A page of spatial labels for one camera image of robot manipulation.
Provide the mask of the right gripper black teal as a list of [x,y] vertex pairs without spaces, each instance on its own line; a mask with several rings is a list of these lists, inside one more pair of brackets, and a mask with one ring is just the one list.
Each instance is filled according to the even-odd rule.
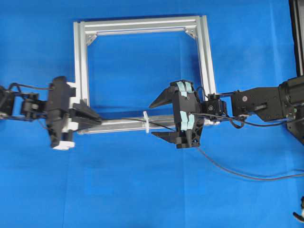
[[193,83],[186,80],[170,83],[149,108],[171,103],[176,132],[152,132],[152,134],[176,144],[178,149],[199,147],[204,120],[196,116],[201,113],[201,103]]

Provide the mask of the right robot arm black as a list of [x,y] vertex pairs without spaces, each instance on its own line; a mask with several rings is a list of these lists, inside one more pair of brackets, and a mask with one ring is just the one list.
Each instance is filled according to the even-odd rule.
[[299,142],[304,141],[304,80],[296,77],[277,87],[256,87],[245,91],[205,94],[200,100],[191,81],[171,82],[169,87],[150,104],[150,108],[171,104],[174,132],[153,135],[176,145],[178,149],[200,146],[206,121],[229,121],[240,129],[255,114],[264,127],[285,125]]

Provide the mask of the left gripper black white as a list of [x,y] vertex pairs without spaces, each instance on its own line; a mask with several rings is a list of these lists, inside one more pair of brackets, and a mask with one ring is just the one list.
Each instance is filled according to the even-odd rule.
[[[51,148],[68,150],[75,145],[72,142],[73,132],[71,130],[95,127],[102,123],[102,118],[82,99],[79,100],[79,103],[73,103],[72,109],[69,110],[70,97],[74,94],[74,89],[67,83],[65,76],[54,78],[49,85],[45,112]],[[70,130],[63,131],[68,120]]]

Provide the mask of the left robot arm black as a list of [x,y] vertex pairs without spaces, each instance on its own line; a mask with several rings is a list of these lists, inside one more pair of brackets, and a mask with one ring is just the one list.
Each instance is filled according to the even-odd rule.
[[73,148],[75,132],[102,123],[100,115],[80,98],[76,84],[68,82],[65,76],[54,78],[45,89],[46,101],[40,100],[38,93],[22,92],[23,86],[12,83],[8,88],[0,88],[0,118],[26,122],[44,119],[52,149]]

